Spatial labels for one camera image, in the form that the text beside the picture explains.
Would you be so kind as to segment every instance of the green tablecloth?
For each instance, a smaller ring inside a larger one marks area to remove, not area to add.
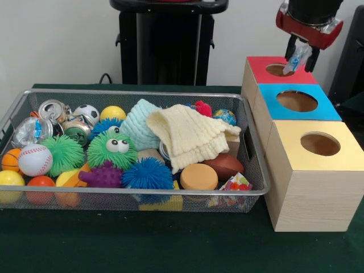
[[[120,85],[37,88],[150,90]],[[153,90],[239,93],[238,87]],[[275,233],[249,214],[0,211],[2,272],[364,272],[364,202],[346,233]]]

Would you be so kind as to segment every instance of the green fuzzy ball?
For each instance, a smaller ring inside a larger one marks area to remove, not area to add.
[[[48,172],[50,177],[80,168],[84,163],[82,146],[66,135],[48,138],[41,144],[46,146],[53,156],[53,165]]]
[[[91,168],[97,168],[108,160],[113,163],[114,168],[127,170],[138,159],[138,152],[126,135],[106,131],[91,141],[87,157]]]

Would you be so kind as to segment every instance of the brown football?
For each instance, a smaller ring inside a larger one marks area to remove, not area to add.
[[[220,181],[228,181],[237,173],[244,173],[244,166],[238,159],[229,154],[219,154],[215,159],[205,160],[202,164],[212,167]]]

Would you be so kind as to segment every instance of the metal basket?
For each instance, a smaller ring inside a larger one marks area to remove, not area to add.
[[[242,129],[238,159],[245,167],[245,176],[252,183],[253,190],[187,191],[0,186],[0,200],[5,195],[20,195],[17,201],[11,204],[0,204],[0,208],[247,213],[259,196],[269,191],[267,167],[251,110],[245,99],[235,94],[31,89],[17,97],[0,122],[1,155],[3,156],[12,148],[11,138],[14,129],[29,116],[31,111],[37,111],[39,105],[46,100],[62,101],[71,109],[83,104],[93,105],[98,110],[110,105],[118,105],[128,113],[141,98],[163,108],[203,100],[214,110],[223,108],[232,110],[237,117],[237,126]],[[38,200],[38,205],[29,202],[29,195],[33,200]],[[52,195],[52,199],[46,202],[49,195]],[[218,201],[217,205],[210,206],[211,201]]]

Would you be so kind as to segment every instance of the googly eyes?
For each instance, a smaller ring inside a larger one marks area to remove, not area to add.
[[[106,148],[110,152],[118,152],[119,151],[119,142],[116,139],[109,139],[106,142]]]
[[[106,148],[110,152],[121,152],[125,154],[129,150],[129,143],[126,140],[109,139]]]
[[[125,154],[129,150],[129,143],[126,140],[119,141],[119,152]]]
[[[109,133],[120,133],[120,129],[117,126],[111,126],[108,130]]]

